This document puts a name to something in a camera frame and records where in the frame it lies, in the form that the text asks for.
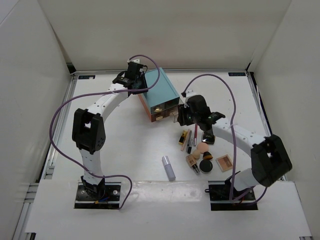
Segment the teal and orange drawer box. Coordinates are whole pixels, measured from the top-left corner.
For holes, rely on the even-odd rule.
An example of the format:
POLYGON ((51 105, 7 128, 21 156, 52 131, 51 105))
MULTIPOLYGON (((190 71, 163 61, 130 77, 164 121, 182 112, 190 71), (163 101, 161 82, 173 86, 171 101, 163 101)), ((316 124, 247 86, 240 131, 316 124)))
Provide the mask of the teal and orange drawer box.
POLYGON ((160 77, 148 92, 138 95, 151 122, 165 118, 165 110, 180 104, 180 95, 169 77, 160 67, 160 77))

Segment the beige foundation bottle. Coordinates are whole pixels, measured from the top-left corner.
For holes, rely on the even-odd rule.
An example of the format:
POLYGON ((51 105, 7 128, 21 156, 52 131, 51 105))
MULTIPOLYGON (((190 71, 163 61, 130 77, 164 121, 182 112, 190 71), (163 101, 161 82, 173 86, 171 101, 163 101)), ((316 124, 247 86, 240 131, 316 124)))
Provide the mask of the beige foundation bottle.
POLYGON ((185 157, 185 160, 188 163, 189 167, 195 172, 195 174, 198 175, 200 173, 200 170, 198 168, 197 161, 194 158, 194 156, 190 154, 185 157))

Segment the lavender lipstick tube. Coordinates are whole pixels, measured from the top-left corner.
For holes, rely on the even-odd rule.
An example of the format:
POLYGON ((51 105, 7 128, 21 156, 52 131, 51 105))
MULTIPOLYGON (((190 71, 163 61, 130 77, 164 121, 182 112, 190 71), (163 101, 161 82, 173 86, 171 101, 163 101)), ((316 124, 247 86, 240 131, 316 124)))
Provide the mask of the lavender lipstick tube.
POLYGON ((165 156, 163 156, 161 158, 161 161, 162 161, 164 170, 166 172, 166 175, 168 177, 168 180, 170 182, 175 181, 176 180, 176 175, 175 175, 174 170, 172 168, 172 165, 171 165, 171 162, 169 160, 169 157, 167 155, 165 155, 165 156))

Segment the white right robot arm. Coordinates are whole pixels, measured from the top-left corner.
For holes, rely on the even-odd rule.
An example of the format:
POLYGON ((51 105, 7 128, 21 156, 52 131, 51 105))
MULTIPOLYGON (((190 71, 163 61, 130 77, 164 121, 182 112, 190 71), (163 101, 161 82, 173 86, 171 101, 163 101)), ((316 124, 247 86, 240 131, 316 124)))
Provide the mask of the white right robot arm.
POLYGON ((178 106, 177 121, 181 126, 192 124, 241 149, 251 159, 251 167, 233 172, 225 181, 224 193, 230 200, 238 199, 243 191, 257 185, 270 187, 293 165, 281 138, 275 134, 262 136, 233 125, 224 114, 212 112, 205 98, 191 91, 182 93, 185 102, 178 106))

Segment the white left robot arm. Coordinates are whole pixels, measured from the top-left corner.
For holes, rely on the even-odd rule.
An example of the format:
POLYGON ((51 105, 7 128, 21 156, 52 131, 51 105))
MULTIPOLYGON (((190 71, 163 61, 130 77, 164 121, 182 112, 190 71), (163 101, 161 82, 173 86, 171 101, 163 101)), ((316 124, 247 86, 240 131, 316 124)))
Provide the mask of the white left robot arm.
POLYGON ((100 150, 106 141, 105 120, 112 111, 135 90, 136 94, 146 92, 145 73, 148 67, 137 61, 130 61, 127 70, 119 73, 108 91, 86 109, 74 113, 72 140, 79 149, 85 167, 81 181, 86 193, 94 200, 104 198, 105 179, 102 178, 100 150))

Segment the peach makeup sponge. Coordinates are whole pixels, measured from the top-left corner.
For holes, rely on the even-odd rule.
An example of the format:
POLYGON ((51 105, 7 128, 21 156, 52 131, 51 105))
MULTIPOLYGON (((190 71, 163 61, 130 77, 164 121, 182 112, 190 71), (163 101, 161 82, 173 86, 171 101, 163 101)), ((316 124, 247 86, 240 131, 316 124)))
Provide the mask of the peach makeup sponge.
POLYGON ((192 152, 192 156, 198 160, 201 156, 201 154, 204 154, 205 152, 207 152, 209 150, 209 145, 205 142, 200 142, 195 150, 192 152))

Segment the red lip gloss stick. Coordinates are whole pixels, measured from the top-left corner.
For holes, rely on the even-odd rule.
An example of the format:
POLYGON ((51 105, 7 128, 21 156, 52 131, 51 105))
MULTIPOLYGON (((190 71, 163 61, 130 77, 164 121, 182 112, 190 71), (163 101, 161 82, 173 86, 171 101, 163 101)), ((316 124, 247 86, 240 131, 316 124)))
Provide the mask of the red lip gloss stick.
POLYGON ((196 142, 197 140, 197 135, 198 135, 198 125, 194 125, 194 133, 193 133, 193 140, 196 142))

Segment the black square compact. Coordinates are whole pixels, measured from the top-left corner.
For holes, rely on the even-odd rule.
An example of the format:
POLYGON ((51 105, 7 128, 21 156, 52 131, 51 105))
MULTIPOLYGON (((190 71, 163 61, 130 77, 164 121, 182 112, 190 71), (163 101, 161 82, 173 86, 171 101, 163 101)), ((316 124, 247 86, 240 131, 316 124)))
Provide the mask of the black square compact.
POLYGON ((208 145, 214 145, 216 141, 216 136, 213 133, 203 132, 201 136, 201 142, 208 145))

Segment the gold black lipstick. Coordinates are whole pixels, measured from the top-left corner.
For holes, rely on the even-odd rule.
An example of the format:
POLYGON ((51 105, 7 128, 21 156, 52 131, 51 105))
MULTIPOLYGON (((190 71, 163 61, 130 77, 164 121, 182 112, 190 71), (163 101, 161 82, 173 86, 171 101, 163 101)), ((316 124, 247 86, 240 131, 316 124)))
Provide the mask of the gold black lipstick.
POLYGON ((183 145, 185 140, 186 140, 186 137, 187 137, 187 134, 188 134, 188 131, 187 130, 183 130, 179 140, 178 140, 178 144, 179 145, 183 145))

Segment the silver black eyeliner pen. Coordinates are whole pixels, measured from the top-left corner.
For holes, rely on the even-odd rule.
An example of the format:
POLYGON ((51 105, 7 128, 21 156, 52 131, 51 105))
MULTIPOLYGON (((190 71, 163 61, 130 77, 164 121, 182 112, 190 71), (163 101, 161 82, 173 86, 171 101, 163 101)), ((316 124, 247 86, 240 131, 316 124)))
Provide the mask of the silver black eyeliner pen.
POLYGON ((186 152, 188 154, 191 153, 191 150, 192 150, 192 147, 193 147, 193 142, 194 142, 194 134, 193 134, 193 131, 191 130, 190 133, 189 133, 189 139, 188 139, 187 149, 186 149, 186 152))

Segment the black orange kabuki brush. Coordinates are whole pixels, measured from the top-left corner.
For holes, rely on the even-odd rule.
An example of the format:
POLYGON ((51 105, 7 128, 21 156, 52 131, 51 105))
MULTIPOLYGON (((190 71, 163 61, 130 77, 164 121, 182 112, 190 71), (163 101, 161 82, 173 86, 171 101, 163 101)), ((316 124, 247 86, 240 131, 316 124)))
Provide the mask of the black orange kabuki brush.
POLYGON ((205 151, 202 155, 202 159, 210 161, 213 159, 213 156, 209 151, 205 151))

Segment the black round jar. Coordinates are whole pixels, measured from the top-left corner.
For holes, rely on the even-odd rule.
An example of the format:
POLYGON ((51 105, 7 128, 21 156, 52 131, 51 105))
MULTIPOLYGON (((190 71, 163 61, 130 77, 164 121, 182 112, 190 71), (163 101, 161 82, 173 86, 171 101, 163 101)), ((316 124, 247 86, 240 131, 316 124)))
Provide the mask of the black round jar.
POLYGON ((199 170, 204 173, 208 174, 213 170, 213 164, 210 160, 203 159, 199 164, 199 170))

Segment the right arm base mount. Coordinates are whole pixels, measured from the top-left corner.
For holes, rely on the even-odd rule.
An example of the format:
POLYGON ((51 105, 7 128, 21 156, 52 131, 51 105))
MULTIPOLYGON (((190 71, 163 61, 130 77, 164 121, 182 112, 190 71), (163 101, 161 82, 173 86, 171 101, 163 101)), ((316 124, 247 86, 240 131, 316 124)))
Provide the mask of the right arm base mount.
POLYGON ((233 191, 233 198, 230 200, 230 187, 220 182, 212 182, 204 190, 209 195, 211 211, 256 211, 258 206, 256 196, 251 189, 246 192, 242 190, 233 191))

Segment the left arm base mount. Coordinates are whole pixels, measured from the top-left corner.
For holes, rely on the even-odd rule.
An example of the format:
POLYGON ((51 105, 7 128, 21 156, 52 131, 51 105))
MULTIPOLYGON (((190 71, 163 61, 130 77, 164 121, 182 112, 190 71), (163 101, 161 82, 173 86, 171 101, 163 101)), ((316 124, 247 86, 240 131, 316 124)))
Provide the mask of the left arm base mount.
POLYGON ((74 201, 75 209, 117 210, 120 207, 120 182, 106 182, 101 193, 89 193, 78 183, 74 201))

